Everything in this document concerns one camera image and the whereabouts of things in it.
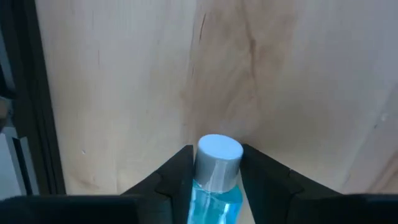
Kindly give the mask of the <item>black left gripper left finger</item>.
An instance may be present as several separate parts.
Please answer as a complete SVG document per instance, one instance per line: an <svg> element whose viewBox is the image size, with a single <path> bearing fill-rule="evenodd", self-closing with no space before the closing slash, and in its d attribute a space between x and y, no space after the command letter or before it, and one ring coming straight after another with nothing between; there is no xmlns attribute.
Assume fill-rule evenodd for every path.
<svg viewBox="0 0 398 224"><path fill-rule="evenodd" d="M138 224L186 224L193 185L193 146L186 145L123 195L136 200Z"/></svg>

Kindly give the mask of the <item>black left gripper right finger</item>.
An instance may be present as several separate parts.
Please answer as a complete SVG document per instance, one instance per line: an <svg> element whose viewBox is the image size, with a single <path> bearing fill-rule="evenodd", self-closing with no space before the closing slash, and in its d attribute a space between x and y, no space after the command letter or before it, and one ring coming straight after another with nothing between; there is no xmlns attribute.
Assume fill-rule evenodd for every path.
<svg viewBox="0 0 398 224"><path fill-rule="evenodd" d="M256 223L320 223L319 201L340 194L248 144L243 149L240 171Z"/></svg>

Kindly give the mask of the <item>teal white tube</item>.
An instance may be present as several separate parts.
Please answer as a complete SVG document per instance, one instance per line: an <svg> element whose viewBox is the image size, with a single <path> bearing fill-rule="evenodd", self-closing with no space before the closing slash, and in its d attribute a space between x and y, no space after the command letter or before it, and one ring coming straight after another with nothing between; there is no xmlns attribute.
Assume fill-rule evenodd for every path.
<svg viewBox="0 0 398 224"><path fill-rule="evenodd" d="M207 134L198 140L187 224L235 224L243 204L238 187L242 145Z"/></svg>

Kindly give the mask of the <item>black aluminium table frame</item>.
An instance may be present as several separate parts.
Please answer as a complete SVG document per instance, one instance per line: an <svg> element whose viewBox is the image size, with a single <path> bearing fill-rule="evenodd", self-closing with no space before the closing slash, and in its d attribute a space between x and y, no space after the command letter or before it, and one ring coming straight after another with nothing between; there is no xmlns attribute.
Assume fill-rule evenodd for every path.
<svg viewBox="0 0 398 224"><path fill-rule="evenodd" d="M20 195L64 195L35 0L0 0L0 143Z"/></svg>

